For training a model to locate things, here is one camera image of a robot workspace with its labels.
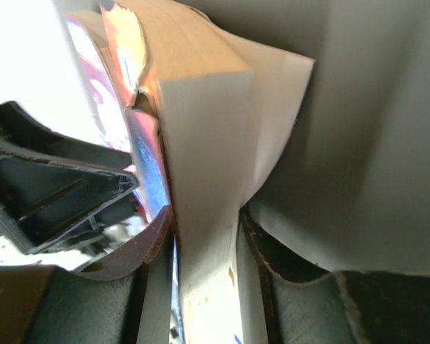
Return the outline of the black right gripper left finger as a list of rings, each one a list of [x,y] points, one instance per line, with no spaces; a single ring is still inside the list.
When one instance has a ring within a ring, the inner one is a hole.
[[[172,211],[74,272],[0,267],[0,343],[167,343]]]

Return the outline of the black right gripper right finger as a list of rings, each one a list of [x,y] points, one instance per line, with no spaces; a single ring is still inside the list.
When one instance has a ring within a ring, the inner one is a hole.
[[[239,213],[245,343],[430,343],[430,274],[329,272]]]

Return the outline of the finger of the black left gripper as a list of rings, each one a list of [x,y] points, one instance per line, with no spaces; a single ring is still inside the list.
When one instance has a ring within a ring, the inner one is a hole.
[[[56,133],[0,104],[0,234],[24,254],[79,249],[138,213],[128,153]]]

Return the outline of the purple white paperback book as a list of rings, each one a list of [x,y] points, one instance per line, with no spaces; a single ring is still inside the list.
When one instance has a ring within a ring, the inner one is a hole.
[[[118,99],[116,81],[110,75],[113,61],[102,17],[94,11],[75,11],[68,15],[67,27],[89,81],[96,105],[94,123],[103,145],[129,153],[130,140],[122,102]]]

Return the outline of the blue book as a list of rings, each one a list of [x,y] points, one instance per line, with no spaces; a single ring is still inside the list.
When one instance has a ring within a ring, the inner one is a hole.
[[[123,103],[164,145],[188,343],[233,343],[239,210],[278,162],[314,60],[238,37],[176,1],[102,1]]]

